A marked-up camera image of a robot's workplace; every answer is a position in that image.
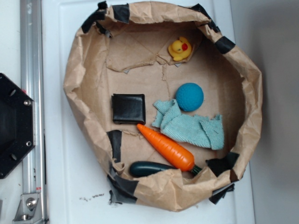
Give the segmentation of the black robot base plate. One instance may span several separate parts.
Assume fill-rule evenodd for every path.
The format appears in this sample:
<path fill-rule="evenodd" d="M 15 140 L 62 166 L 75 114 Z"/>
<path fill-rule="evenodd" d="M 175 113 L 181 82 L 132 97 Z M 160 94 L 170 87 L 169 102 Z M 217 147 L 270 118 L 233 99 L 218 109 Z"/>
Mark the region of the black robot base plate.
<path fill-rule="evenodd" d="M 5 179 L 34 146 L 34 101 L 1 73 L 0 178 Z"/>

